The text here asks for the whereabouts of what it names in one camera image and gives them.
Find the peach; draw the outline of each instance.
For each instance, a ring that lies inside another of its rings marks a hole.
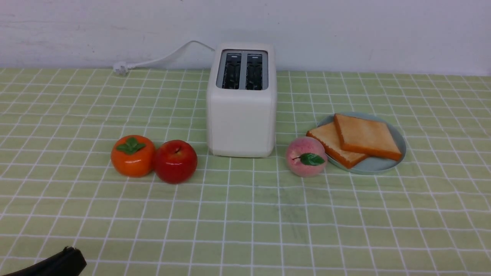
[[[299,137],[286,149],[288,168],[300,177],[321,173],[327,164],[327,154],[322,144],[312,137]]]

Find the white power cord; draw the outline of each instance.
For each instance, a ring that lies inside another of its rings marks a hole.
[[[186,42],[184,45],[182,45],[181,47],[175,49],[173,52],[171,52],[170,54],[168,54],[168,55],[166,55],[164,57],[161,57],[161,58],[158,58],[158,59],[154,59],[154,60],[150,60],[150,61],[143,61],[143,62],[129,63],[129,64],[126,63],[126,62],[124,62],[124,61],[120,61],[120,62],[115,63],[112,66],[112,70],[115,73],[117,73],[118,75],[124,76],[124,75],[126,75],[133,68],[141,67],[141,66],[145,66],[145,65],[149,65],[149,64],[152,64],[152,63],[155,63],[155,62],[159,62],[159,61],[163,61],[163,60],[169,58],[171,55],[173,55],[174,53],[176,53],[180,49],[184,48],[187,44],[189,44],[191,42],[196,42],[198,44],[201,44],[201,45],[205,46],[206,48],[209,48],[212,51],[215,50],[213,47],[210,47],[210,46],[204,44],[203,42],[200,42],[200,41],[197,41],[197,40],[190,40],[190,41]]]

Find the bread slice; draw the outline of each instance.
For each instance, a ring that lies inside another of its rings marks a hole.
[[[326,153],[345,168],[350,169],[369,157],[367,154],[342,150],[334,122],[309,130],[306,136],[319,141]]]
[[[387,124],[342,114],[334,115],[341,149],[399,161],[402,157]]]

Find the toaster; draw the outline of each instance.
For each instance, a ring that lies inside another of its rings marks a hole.
[[[273,46],[247,42],[219,45],[206,91],[210,152],[268,157],[275,145],[276,106]]]

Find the plate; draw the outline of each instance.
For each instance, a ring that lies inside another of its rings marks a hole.
[[[354,167],[351,169],[348,169],[341,165],[338,161],[336,161],[334,158],[332,158],[329,154],[329,162],[334,164],[336,167],[343,169],[348,172],[352,172],[355,174],[379,174],[386,172],[390,169],[393,169],[395,166],[397,166],[400,162],[404,160],[404,157],[406,156],[406,141],[402,137],[402,135],[399,133],[399,131],[392,126],[391,124],[387,123],[385,120],[370,115],[366,113],[360,113],[360,112],[338,112],[339,114],[346,115],[346,116],[352,116],[352,117],[357,117],[361,119],[367,119],[367,120],[373,120],[373,121],[379,121],[379,122],[384,122],[387,124],[387,127],[389,128],[390,134],[392,135],[392,138],[394,138],[394,141],[399,148],[399,150],[402,153],[402,158],[399,161],[394,161],[391,159],[385,159],[385,158],[378,158],[378,157],[369,157],[360,163],[356,164]],[[320,121],[317,126],[323,126],[327,125],[331,122],[334,121],[334,114],[327,116],[324,120]]]

